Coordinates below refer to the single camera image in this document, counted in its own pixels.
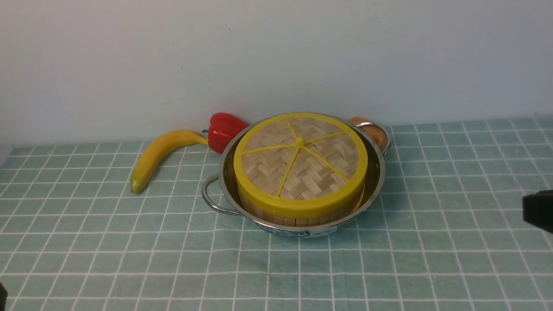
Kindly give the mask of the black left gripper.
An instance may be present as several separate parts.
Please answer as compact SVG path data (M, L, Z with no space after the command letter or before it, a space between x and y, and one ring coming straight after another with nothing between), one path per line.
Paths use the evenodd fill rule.
M2 283L0 283L0 311L6 311L8 299L8 291Z

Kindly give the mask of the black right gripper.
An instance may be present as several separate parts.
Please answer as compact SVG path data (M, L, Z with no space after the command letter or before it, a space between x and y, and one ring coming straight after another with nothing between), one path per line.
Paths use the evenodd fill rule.
M553 233L553 191L542 190L523 197L523 221Z

